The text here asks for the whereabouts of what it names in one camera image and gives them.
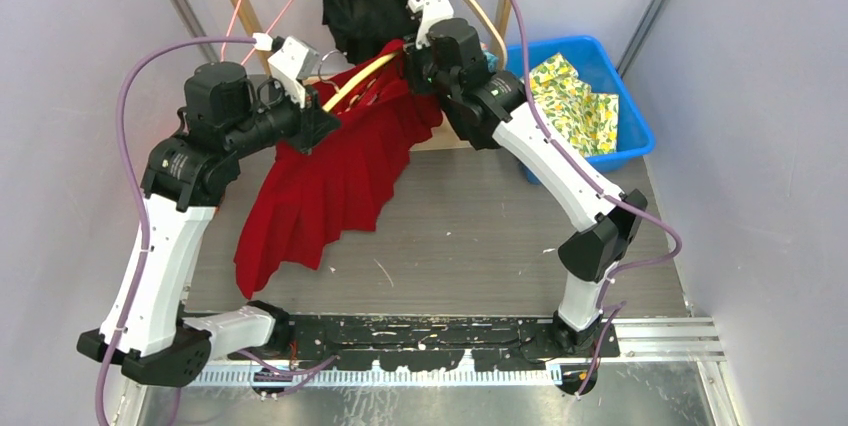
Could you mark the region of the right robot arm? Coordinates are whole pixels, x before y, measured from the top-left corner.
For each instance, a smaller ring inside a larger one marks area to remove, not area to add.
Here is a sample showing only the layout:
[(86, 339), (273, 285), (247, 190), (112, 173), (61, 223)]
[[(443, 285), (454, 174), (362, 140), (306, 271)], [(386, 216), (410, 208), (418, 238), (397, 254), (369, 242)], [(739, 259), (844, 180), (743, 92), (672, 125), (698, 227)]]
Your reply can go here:
[(569, 148), (531, 104), (527, 81), (489, 69), (477, 31), (466, 20), (439, 20), (403, 41), (411, 90), (436, 94), (457, 135), (474, 148), (509, 151), (571, 221), (575, 232), (557, 249), (566, 284), (552, 339), (565, 355), (582, 355), (599, 336), (604, 282), (638, 231), (645, 195), (623, 192)]

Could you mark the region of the cream plastic hanger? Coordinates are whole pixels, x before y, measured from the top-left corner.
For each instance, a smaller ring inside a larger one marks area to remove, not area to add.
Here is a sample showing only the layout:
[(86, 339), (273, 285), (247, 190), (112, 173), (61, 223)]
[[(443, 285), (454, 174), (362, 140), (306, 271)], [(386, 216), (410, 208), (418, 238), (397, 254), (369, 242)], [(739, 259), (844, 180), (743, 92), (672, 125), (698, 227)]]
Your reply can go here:
[(369, 64), (359, 70), (350, 80), (348, 80), (327, 102), (325, 102), (322, 105), (322, 109), (325, 112), (331, 112), (341, 100), (347, 97), (355, 89), (356, 86), (388, 65), (398, 54), (399, 51), (390, 52), (372, 60)]

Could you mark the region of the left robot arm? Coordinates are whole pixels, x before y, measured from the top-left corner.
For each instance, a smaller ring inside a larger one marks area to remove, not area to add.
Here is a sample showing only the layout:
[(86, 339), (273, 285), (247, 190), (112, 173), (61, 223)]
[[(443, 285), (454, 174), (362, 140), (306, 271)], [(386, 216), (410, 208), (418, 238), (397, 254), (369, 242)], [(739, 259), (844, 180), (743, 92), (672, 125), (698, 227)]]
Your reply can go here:
[(230, 61), (199, 66), (184, 96), (178, 130), (148, 156), (140, 183), (147, 218), (115, 304), (76, 344), (83, 356), (116, 365), (137, 383), (174, 388), (190, 384), (213, 359), (252, 348), (277, 359), (290, 349), (284, 309), (252, 300), (186, 317), (182, 294), (240, 161), (282, 142), (306, 153), (340, 126), (314, 86), (284, 76), (257, 84)]

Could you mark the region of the lemon print skirt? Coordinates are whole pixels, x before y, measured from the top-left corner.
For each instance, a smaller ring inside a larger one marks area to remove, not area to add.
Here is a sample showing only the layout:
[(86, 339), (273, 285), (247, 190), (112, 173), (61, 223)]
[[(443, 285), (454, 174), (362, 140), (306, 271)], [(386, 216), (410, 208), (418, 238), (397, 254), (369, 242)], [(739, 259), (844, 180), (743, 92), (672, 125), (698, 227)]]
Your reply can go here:
[(620, 97), (595, 92), (578, 70), (557, 53), (529, 74), (537, 106), (584, 157), (614, 153), (618, 145)]

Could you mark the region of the red pleated skirt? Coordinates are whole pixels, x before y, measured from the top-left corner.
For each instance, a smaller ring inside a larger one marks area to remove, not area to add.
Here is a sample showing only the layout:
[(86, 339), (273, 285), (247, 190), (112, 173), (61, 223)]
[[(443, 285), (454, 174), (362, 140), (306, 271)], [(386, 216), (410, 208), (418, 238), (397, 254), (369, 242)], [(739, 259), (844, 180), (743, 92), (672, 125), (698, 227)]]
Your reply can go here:
[(250, 210), (236, 248), (236, 284), (250, 299), (284, 262), (320, 267), (326, 245), (347, 231), (373, 232), (411, 149), (443, 121), (438, 99), (410, 91), (403, 43), (390, 61), (354, 86), (331, 111), (341, 126), (311, 153), (284, 142)]

